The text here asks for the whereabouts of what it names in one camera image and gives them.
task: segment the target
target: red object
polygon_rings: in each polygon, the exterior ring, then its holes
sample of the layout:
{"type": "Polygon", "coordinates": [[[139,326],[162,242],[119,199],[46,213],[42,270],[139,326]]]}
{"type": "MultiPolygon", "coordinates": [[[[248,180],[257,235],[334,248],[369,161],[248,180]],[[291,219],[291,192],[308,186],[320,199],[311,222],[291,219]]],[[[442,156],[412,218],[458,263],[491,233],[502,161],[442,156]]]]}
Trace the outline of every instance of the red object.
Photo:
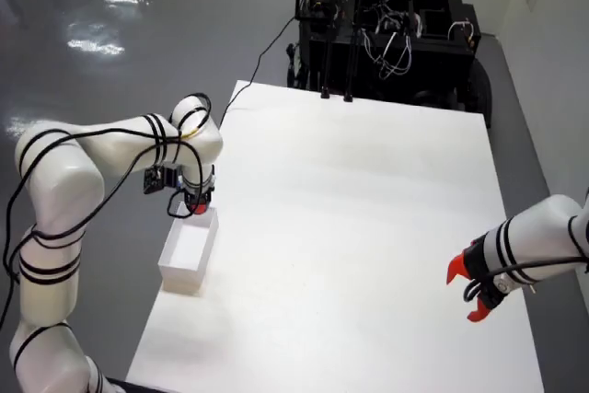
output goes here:
{"type": "Polygon", "coordinates": [[[467,268],[464,266],[464,251],[450,261],[450,265],[448,266],[448,276],[445,279],[445,283],[450,284],[457,275],[462,275],[468,280],[471,279],[467,272],[467,268]]]}
{"type": "Polygon", "coordinates": [[[482,303],[480,298],[477,298],[477,310],[470,312],[467,318],[471,322],[479,322],[486,318],[490,312],[491,310],[482,303]]]}
{"type": "Polygon", "coordinates": [[[197,214],[197,215],[202,215],[206,212],[206,210],[209,208],[208,204],[193,204],[191,206],[191,212],[197,214]]]}

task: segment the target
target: gray floor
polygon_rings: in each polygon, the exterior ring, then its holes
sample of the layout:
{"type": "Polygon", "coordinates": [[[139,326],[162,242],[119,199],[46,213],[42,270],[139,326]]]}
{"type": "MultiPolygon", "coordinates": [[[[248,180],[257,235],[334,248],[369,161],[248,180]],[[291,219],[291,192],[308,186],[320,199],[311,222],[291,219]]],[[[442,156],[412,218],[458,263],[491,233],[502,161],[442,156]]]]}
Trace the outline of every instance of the gray floor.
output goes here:
{"type": "MultiPolygon", "coordinates": [[[[210,94],[218,119],[236,80],[250,76],[261,49],[293,14],[293,1],[0,0],[5,159],[0,202],[17,184],[14,144],[32,121],[98,123],[150,111],[167,115],[183,94],[195,90],[210,94]]],[[[295,35],[292,26],[267,54],[260,82],[284,84],[283,50],[295,35]]],[[[483,40],[479,58],[495,97],[491,143],[503,200],[507,213],[516,214],[548,190],[495,39],[483,40]]],[[[125,376],[160,283],[156,263],[170,226],[165,198],[144,197],[141,177],[133,177],[85,240],[71,322],[85,350],[110,376],[125,376]]],[[[15,231],[32,220],[23,197],[14,212],[15,231]]],[[[6,278],[0,281],[4,290],[6,278]]],[[[527,304],[546,390],[585,391],[589,320],[576,279],[563,275],[537,289],[527,304]]],[[[0,333],[5,354],[16,324],[17,303],[0,333]]],[[[2,356],[0,379],[3,392],[17,391],[2,356]]]]}

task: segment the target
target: white box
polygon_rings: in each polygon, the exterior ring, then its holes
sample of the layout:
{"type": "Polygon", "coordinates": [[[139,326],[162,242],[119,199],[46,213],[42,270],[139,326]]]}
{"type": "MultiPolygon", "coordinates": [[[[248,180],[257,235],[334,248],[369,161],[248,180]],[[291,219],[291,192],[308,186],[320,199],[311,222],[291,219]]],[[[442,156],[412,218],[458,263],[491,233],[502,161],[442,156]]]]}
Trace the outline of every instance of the white box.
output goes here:
{"type": "MultiPolygon", "coordinates": [[[[183,204],[177,214],[186,214],[183,204]]],[[[219,227],[217,211],[175,219],[159,257],[162,287],[167,292],[195,295],[201,287],[219,227]]]]}

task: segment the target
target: white tabletop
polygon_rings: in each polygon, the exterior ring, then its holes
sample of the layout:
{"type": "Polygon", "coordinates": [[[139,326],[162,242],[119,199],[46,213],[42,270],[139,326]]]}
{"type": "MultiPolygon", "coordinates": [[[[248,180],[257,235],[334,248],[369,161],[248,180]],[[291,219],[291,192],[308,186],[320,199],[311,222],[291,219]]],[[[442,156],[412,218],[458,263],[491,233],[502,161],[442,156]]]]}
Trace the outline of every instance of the white tabletop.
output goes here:
{"type": "Polygon", "coordinates": [[[472,324],[466,280],[445,285],[448,262],[505,217],[482,117],[254,84],[222,134],[202,292],[158,294],[128,381],[542,391],[521,291],[472,324]]]}

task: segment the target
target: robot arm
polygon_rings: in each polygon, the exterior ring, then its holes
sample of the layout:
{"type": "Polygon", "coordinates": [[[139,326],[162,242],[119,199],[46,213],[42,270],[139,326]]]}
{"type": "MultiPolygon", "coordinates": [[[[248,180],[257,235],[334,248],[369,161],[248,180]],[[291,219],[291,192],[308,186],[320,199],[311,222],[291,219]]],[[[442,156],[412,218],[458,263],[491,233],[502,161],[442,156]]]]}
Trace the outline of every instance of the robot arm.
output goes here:
{"type": "Polygon", "coordinates": [[[472,322],[486,318],[513,290],[589,264],[589,199],[584,208],[553,195],[473,240],[448,267],[472,280],[465,301],[477,298],[472,322]]]}
{"type": "Polygon", "coordinates": [[[10,356],[25,393],[115,391],[65,322],[75,307],[87,223],[122,184],[105,199],[101,172],[126,178],[146,169],[145,193],[173,187],[174,195],[184,193],[189,212],[203,212],[223,147],[209,117],[208,98],[194,95],[169,121],[149,114],[96,126],[42,122],[23,133],[16,162],[28,179],[36,224],[19,245],[21,322],[10,356]]]}

